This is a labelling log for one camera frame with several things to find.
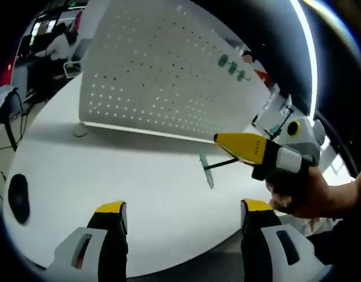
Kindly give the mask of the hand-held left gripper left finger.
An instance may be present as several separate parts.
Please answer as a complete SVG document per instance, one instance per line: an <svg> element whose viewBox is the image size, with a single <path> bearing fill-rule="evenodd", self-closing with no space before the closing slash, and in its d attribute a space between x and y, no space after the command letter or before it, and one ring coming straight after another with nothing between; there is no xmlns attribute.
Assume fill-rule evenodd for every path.
<svg viewBox="0 0 361 282"><path fill-rule="evenodd" d="M54 252L47 281L125 281L128 255L124 201L98 207L86 227L73 231Z"/></svg>

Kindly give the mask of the person's right hand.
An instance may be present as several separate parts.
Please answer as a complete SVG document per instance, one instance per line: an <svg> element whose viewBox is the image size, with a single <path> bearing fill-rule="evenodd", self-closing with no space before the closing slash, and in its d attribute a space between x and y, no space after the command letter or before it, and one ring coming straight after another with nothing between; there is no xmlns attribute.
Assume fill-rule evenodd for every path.
<svg viewBox="0 0 361 282"><path fill-rule="evenodd" d="M271 192L270 205L298 218L341 219L361 211L361 172L354 181L329 185L318 167L306 174L274 171L265 180Z"/></svg>

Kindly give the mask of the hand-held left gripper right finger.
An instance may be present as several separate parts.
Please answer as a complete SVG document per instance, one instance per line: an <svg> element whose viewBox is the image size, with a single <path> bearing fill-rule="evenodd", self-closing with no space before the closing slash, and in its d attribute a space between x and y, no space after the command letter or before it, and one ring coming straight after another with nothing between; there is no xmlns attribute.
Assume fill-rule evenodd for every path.
<svg viewBox="0 0 361 282"><path fill-rule="evenodd" d="M241 253L245 280L324 280L331 271L314 245L293 226L282 224L262 201L243 199Z"/></svg>

